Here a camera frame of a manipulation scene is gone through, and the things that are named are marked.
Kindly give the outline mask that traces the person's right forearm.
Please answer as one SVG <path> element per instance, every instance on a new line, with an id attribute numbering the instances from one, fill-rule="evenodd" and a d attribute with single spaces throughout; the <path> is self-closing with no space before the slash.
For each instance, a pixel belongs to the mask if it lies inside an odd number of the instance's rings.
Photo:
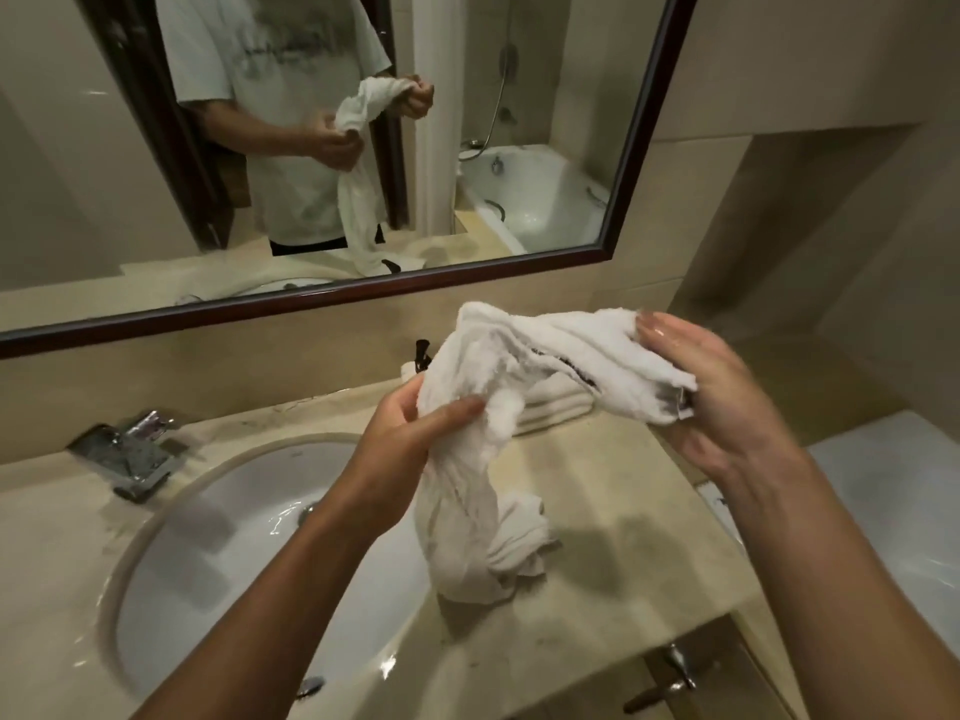
<path id="1" fill-rule="evenodd" d="M 811 720 L 960 720 L 960 659 L 804 450 L 703 469 L 743 540 Z"/>

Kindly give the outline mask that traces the person's right hand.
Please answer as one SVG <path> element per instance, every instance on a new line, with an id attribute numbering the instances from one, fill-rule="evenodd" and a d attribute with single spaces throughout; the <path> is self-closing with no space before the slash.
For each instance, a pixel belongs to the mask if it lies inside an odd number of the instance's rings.
<path id="1" fill-rule="evenodd" d="M 670 313 L 641 311 L 635 318 L 643 347 L 695 377 L 692 409 L 697 400 L 721 403 L 722 473 L 704 475 L 722 492 L 768 487 L 810 474 L 809 456 L 723 338 Z"/>

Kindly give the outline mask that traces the white oval sink basin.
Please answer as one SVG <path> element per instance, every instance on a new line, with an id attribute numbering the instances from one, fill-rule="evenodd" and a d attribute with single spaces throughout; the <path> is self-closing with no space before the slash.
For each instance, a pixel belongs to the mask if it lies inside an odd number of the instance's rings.
<path id="1" fill-rule="evenodd" d="M 250 450 L 201 477 L 160 509 L 130 546 L 113 645 L 120 676 L 132 695 L 146 699 L 246 591 L 306 520 L 348 463 L 358 435 L 326 433 L 284 439 Z M 395 532 L 399 548 L 412 539 L 410 556 L 421 569 L 423 594 L 398 633 L 352 673 L 327 668 L 317 653 L 309 676 L 323 690 L 371 667 L 387 675 L 395 659 L 388 646 L 424 603 L 429 579 L 411 509 Z"/>

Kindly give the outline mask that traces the dark wood framed mirror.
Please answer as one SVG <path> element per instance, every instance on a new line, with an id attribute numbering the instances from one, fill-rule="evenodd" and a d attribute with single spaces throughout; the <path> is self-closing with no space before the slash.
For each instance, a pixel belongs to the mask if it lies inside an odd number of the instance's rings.
<path id="1" fill-rule="evenodd" d="M 700 0 L 0 0 L 0 363 L 613 257 Z"/>

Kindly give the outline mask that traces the white toilet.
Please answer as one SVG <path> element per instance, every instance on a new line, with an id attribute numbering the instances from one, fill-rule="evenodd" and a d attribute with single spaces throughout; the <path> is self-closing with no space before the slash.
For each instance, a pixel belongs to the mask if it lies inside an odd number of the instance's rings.
<path id="1" fill-rule="evenodd" d="M 787 421 L 905 595 L 960 657 L 960 443 L 916 410 Z"/>

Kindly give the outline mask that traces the chrome sink faucet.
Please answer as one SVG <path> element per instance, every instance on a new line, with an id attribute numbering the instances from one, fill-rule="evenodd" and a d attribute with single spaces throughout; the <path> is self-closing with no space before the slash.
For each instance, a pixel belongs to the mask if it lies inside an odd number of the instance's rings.
<path id="1" fill-rule="evenodd" d="M 169 414 L 145 410 L 121 426 L 95 424 L 65 449 L 101 476 L 114 495 L 142 505 L 186 462 L 190 446 L 171 435 L 178 429 Z"/>

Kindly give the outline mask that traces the person's left forearm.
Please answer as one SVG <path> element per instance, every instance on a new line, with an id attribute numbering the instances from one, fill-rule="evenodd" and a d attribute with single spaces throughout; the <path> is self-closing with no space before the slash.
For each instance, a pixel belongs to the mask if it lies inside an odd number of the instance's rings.
<path id="1" fill-rule="evenodd" d="M 317 653 L 365 666 L 424 594 L 404 514 L 321 500 L 130 720 L 286 720 Z"/>

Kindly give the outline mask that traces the white towel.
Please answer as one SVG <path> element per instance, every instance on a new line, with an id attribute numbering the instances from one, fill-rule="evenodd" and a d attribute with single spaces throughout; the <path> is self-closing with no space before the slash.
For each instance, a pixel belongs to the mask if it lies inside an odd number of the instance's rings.
<path id="1" fill-rule="evenodd" d="M 594 410 L 594 397 L 569 375 L 553 373 L 534 385 L 503 375 L 461 375 L 450 384 L 439 378 L 424 379 L 417 406 L 420 415 L 469 395 L 483 397 L 486 410 L 471 426 L 500 443 L 513 437 L 569 422 Z"/>
<path id="2" fill-rule="evenodd" d="M 541 553 L 553 536 L 543 500 L 500 495 L 489 476 L 525 410 L 555 423 L 551 402 L 585 398 L 647 424 L 692 417 L 696 377 L 641 346 L 636 318 L 622 308 L 525 316 L 482 302 L 461 307 L 417 396 L 420 416 L 469 396 L 485 402 L 480 417 L 430 449 L 414 500 L 416 535 L 442 598 L 495 605 L 512 598 L 520 578 L 545 573 Z"/>

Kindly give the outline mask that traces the folded white towel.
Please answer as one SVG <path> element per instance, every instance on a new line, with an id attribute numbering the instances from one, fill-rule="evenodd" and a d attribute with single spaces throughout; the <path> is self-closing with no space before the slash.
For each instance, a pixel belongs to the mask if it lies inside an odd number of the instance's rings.
<path id="1" fill-rule="evenodd" d="M 569 422 L 594 410 L 594 397 L 569 375 L 553 373 L 534 385 L 503 375 L 461 375 L 450 384 L 439 378 L 424 379 L 417 406 L 420 415 L 469 395 L 483 397 L 486 410 L 471 426 L 500 443 L 513 437 Z"/>

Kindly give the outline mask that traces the person's left hand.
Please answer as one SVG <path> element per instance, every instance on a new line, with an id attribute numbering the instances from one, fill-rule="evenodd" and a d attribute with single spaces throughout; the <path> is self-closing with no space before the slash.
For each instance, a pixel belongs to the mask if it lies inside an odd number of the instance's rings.
<path id="1" fill-rule="evenodd" d="M 409 509 L 431 451 L 466 428 L 431 447 L 420 444 L 423 383 L 418 375 L 381 399 L 330 493 L 372 539 L 391 530 Z"/>

